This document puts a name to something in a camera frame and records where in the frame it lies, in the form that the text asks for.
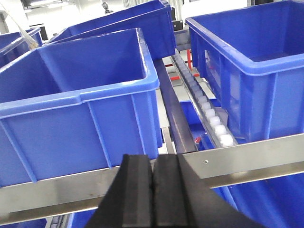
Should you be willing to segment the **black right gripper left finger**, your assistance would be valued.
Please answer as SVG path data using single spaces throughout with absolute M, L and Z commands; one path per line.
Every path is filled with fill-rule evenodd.
M 122 164 L 86 228 L 151 228 L 152 167 L 146 155 L 123 156 Z

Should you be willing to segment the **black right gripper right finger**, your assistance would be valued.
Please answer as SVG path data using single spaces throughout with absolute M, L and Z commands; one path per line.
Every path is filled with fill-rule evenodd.
M 181 154 L 160 155 L 153 170 L 156 228 L 259 228 L 225 202 Z

